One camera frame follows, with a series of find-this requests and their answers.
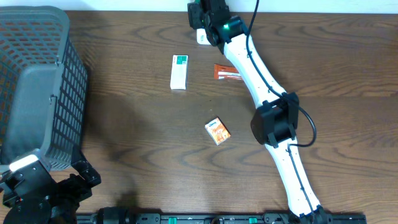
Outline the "white Panadol medicine box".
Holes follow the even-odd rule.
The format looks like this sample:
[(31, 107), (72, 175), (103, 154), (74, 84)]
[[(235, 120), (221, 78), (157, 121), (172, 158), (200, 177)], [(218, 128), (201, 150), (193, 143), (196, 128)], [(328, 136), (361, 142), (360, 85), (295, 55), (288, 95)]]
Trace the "white Panadol medicine box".
[(172, 90), (185, 90), (187, 86), (188, 55), (173, 55), (170, 76)]

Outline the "orange snack packet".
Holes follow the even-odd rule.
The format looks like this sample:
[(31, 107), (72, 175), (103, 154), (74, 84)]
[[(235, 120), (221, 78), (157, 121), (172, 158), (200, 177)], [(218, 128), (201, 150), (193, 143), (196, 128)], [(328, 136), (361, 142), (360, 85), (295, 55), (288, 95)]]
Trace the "orange snack packet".
[(219, 64), (214, 64), (213, 76), (214, 76), (215, 80), (221, 80), (221, 79), (242, 80), (243, 79), (235, 67), (219, 65)]

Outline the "orange Kleenex tissue pack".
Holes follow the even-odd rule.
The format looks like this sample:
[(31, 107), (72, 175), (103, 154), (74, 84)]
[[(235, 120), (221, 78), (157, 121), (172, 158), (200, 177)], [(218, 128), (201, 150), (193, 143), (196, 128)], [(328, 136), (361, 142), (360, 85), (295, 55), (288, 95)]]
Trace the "orange Kleenex tissue pack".
[(219, 117), (205, 124), (205, 129), (217, 146), (231, 137), (230, 132)]

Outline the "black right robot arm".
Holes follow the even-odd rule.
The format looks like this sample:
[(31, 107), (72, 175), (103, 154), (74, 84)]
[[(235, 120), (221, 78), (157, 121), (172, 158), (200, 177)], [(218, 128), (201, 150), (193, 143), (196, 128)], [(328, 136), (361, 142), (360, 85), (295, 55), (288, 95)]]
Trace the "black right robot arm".
[(233, 64), (246, 84), (256, 107), (251, 130), (256, 141), (271, 154), (287, 194), (292, 221), (330, 223), (326, 211), (305, 173), (297, 140), (299, 114), (309, 121), (316, 141), (313, 119), (299, 105), (296, 93), (287, 93), (260, 58), (251, 37), (252, 25), (231, 15), (224, 0), (198, 0), (187, 5), (188, 21), (194, 30), (203, 29), (210, 45)]

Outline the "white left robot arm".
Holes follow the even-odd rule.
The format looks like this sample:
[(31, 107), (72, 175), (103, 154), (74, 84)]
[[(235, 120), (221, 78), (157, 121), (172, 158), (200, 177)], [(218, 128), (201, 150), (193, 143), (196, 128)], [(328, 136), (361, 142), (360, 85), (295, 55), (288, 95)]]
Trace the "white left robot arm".
[(56, 182), (38, 152), (12, 162), (1, 175), (2, 204), (10, 208), (4, 223), (77, 223), (80, 202), (101, 176), (80, 149), (72, 152), (72, 167), (77, 174)]

